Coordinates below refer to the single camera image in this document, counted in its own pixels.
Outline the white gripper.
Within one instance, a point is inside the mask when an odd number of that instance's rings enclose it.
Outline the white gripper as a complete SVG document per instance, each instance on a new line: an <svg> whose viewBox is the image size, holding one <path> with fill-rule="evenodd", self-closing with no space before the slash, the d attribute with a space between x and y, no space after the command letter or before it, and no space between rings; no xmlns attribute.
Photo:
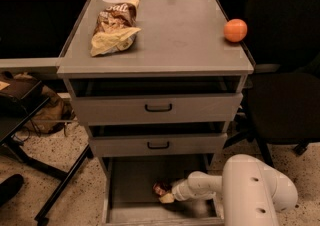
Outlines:
<svg viewBox="0 0 320 226"><path fill-rule="evenodd" d="M177 201L186 201L190 198L189 185L186 179L175 181L172 184L172 193L166 193L159 198L159 201L163 204L173 203L175 199Z"/></svg>

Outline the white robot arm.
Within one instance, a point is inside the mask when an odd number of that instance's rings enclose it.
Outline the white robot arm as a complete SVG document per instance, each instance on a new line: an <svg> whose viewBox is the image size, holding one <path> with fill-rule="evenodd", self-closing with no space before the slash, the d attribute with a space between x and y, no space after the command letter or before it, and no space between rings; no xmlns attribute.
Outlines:
<svg viewBox="0 0 320 226"><path fill-rule="evenodd" d="M230 157L219 176L194 171L171 184L154 184L153 192L162 203L209 200L221 194L225 226L279 226L277 214L294 209L298 202L289 177L245 154Z"/></svg>

